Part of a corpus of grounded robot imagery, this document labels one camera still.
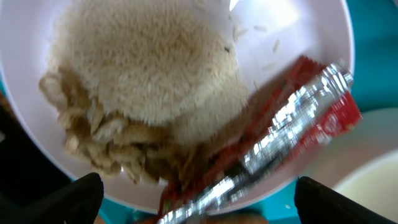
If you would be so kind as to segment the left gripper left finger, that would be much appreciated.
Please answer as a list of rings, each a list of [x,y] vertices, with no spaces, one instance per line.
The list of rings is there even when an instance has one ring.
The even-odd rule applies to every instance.
[[[103,181],[92,172],[25,207],[1,198],[1,223],[94,223],[104,198]]]

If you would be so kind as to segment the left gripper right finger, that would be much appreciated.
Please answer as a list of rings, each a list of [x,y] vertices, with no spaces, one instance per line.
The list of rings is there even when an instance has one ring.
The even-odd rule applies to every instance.
[[[397,224],[307,176],[296,181],[294,203],[302,224]]]

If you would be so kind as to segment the pale green white cup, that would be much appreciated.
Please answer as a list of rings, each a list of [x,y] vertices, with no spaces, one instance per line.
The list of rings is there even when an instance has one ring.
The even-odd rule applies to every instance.
[[[397,109],[363,114],[334,138],[304,173],[356,203],[397,221]]]

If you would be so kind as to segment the red foil snack wrapper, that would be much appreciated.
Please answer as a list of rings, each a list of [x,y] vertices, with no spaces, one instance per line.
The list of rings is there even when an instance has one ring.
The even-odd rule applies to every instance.
[[[163,192],[159,223],[183,223],[220,210],[305,151],[327,144],[361,115],[351,96],[354,77],[341,62],[320,65],[301,56],[283,89],[262,107],[240,140],[215,157],[186,189]]]

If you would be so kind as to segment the white round plate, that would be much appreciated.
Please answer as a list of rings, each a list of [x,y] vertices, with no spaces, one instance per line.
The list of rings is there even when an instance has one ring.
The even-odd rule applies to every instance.
[[[31,140],[78,179],[92,165],[69,132],[101,144],[136,121],[187,153],[257,113],[302,56],[354,62],[345,1],[1,2],[1,74]]]

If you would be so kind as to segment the black plastic tray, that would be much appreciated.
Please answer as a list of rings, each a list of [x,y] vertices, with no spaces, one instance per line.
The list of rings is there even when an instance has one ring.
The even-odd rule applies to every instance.
[[[70,183],[30,140],[1,95],[1,196],[24,207]]]

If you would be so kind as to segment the orange carrot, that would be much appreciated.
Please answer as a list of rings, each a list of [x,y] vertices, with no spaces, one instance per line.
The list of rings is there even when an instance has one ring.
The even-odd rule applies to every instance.
[[[155,215],[145,215],[142,213],[115,213],[107,214],[105,217],[98,215],[94,224],[105,223],[141,223],[141,224],[155,224],[158,217]],[[220,217],[194,218],[187,223],[199,224],[268,224],[269,222],[262,215],[255,214],[237,214],[237,215],[222,215]]]

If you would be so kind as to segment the peanut shells pile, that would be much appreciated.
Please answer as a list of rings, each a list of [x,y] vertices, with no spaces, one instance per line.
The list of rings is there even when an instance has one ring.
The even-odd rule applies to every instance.
[[[125,173],[135,184],[165,179],[184,185],[193,180],[196,152],[183,151],[167,129],[106,114],[71,73],[46,73],[39,89],[59,113],[65,150],[99,174]]]

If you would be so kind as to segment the rice pile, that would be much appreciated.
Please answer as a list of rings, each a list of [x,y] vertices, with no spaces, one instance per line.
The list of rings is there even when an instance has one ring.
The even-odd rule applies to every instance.
[[[55,20],[49,61],[76,73],[105,112],[209,140],[244,110],[234,47],[190,1],[71,1]]]

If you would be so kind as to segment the teal serving tray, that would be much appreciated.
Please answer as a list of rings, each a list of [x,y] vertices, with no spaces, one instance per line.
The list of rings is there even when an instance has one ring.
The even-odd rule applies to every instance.
[[[234,41],[250,90],[276,79],[302,54],[323,63],[344,60],[354,72],[361,110],[397,105],[397,7],[392,1],[190,1],[203,22]],[[90,172],[63,151],[57,112],[38,82],[66,1],[1,2],[1,79],[31,140],[66,175]]]

